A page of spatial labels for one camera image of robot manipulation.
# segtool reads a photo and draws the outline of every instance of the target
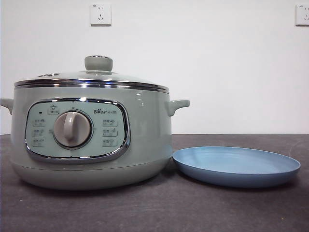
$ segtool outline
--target electrical outlet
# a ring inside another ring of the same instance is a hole
[[[309,5],[296,6],[296,22],[297,26],[309,26]]]
[[[112,25],[110,3],[92,4],[90,6],[91,25]]]

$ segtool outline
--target chrome panel trim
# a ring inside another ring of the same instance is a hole
[[[114,160],[121,155],[123,155],[127,149],[130,146],[131,143],[131,129],[130,129],[130,122],[128,118],[128,113],[125,109],[125,107],[119,103],[118,101],[113,101],[113,100],[103,100],[103,99],[92,99],[92,98],[86,98],[86,100],[81,100],[80,98],[53,98],[53,99],[44,99],[41,101],[38,101],[34,103],[28,110],[27,114],[27,120],[28,122],[28,116],[29,116],[29,111],[30,109],[39,103],[46,103],[46,102],[68,102],[68,101],[76,101],[76,102],[95,102],[95,103],[105,103],[105,102],[110,102],[110,104],[113,104],[117,106],[123,116],[124,120],[124,129],[125,129],[125,137],[124,140],[119,148],[114,150],[113,152],[107,153],[107,154],[102,154],[98,156],[87,156],[87,157],[75,157],[75,158],[66,158],[66,157],[50,157],[50,156],[44,156],[38,153],[33,152],[30,147],[27,144],[26,140],[26,130],[25,130],[25,146],[26,150],[29,153],[30,157],[34,160],[37,161],[43,161],[43,162],[50,162],[50,163],[57,163],[57,164],[85,164],[85,163],[96,163],[96,162],[102,162],[102,161],[109,161],[109,160]]]

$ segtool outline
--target lid handle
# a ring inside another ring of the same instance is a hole
[[[112,59],[105,56],[89,56],[85,58],[87,70],[111,71]]]

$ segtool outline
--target dark gray countertop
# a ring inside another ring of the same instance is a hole
[[[96,191],[39,188],[13,172],[1,136],[2,232],[309,232],[309,135],[173,135],[174,150],[238,146],[301,162],[298,177],[267,189],[225,188],[186,177],[171,161],[157,176]]]

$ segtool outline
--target rotary knob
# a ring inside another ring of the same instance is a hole
[[[85,115],[68,111],[54,123],[54,138],[63,146],[77,147],[84,144],[91,133],[91,124]]]

